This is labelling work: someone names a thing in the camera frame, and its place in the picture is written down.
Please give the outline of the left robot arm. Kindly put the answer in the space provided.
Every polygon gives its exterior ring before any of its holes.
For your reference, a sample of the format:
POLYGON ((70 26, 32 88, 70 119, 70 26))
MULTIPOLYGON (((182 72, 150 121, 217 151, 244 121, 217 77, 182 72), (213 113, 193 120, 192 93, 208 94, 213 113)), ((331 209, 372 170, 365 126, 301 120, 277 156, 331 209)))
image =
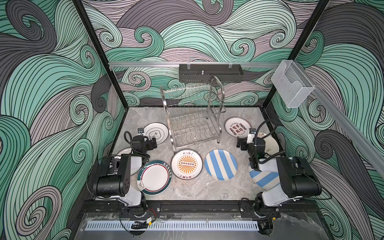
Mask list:
POLYGON ((147 152, 157 148, 157 140, 143 135, 132 137, 128 131, 125 132, 125 137, 130 137, 126 140, 130 146, 117 155, 101 159, 89 191, 97 200, 117 200, 125 207, 145 211, 146 199, 140 191, 131 187, 131 175, 140 170, 150 159, 147 152))

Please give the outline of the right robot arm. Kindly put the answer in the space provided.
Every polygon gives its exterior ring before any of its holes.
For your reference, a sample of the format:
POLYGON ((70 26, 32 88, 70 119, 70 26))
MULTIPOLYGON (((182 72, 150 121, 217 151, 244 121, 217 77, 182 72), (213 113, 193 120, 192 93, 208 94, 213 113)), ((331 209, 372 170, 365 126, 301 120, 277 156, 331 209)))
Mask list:
POLYGON ((256 211, 322 194, 323 187, 306 159, 285 157, 283 151, 267 156, 265 139, 237 138, 237 148, 250 156, 250 177, 265 190, 255 198, 256 211))

